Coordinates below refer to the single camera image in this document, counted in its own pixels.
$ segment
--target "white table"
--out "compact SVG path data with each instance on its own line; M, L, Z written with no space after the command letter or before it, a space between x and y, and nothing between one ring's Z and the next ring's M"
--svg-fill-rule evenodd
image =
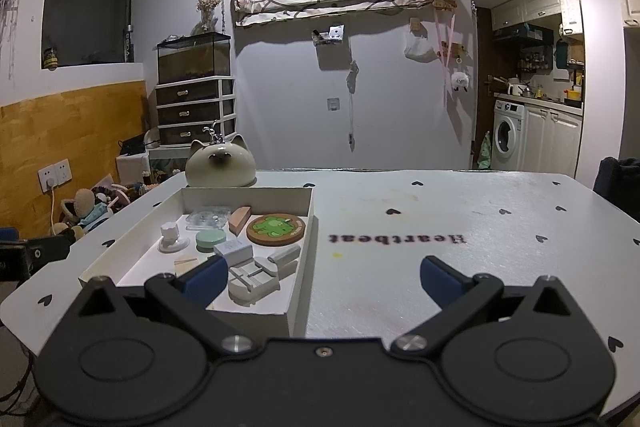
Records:
M78 276L106 242L185 183L183 174L164 182L73 245L68 259L38 272L2 302L4 324L38 353L78 294ZM316 186L318 218L306 336L373 336L388 344L436 314L439 308L420 287L425 255L468 275L492 273L508 285L553 274L605 343L609 336L624 343L613 355L618 375L605 412L640 391L640 246L634 241L640 224L588 188L566 176L524 172L258 173L257 186L305 184ZM401 214L388 215L391 208ZM386 235L389 245L348 241L362 235ZM436 241L437 235L446 240ZM466 243L449 235L463 235ZM38 303L48 295L48 306Z

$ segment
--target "vase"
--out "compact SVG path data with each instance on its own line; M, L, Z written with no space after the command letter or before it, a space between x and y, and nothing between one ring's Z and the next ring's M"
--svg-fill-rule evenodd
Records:
M202 22L202 32L212 32L214 29L213 10L211 8L203 8L200 10L200 20Z

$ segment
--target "blue gripper pad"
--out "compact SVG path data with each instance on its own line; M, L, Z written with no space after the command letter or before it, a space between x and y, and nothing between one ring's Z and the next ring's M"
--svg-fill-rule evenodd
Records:
M212 255L206 262L178 277L178 289L189 300L203 308L226 288L229 268L221 255Z
M440 308L462 297L474 285L473 279L433 255L425 257L420 264L420 283Z

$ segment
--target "white cardboard box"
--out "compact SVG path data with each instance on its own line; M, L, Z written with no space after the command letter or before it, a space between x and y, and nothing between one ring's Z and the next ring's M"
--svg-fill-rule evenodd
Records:
M142 285L146 279L163 272L174 272L174 259L186 250L174 254L158 251L160 226L167 221L177 221L180 235L191 237L188 248L195 247L195 233L184 229L185 216L204 206L228 206L233 212L241 206L250 206L254 216L285 212L300 216L306 223L298 267L293 275L280 282L280 290L267 295L257 303L245 307L233 302L225 289L208 307L216 317L235 327L256 341L270 337L289 337L295 330L304 330L296 322L305 321L308 309L308 292L303 292L303 279L313 277L313 259L307 266L309 255L315 257L311 244L313 215L313 191L311 188L182 188L162 202L150 214L138 222L129 232L109 247L80 276L86 283L92 277L106 275L119 286ZM228 232L227 237L235 237ZM245 230L238 237L246 238ZM254 245L254 255L267 256L273 248ZM310 288L310 281L305 282Z

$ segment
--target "cork coaster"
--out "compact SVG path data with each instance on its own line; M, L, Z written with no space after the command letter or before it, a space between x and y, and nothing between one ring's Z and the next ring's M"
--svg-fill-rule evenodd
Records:
M267 214L246 227L246 237L263 247L286 247L302 239L305 222L292 214Z

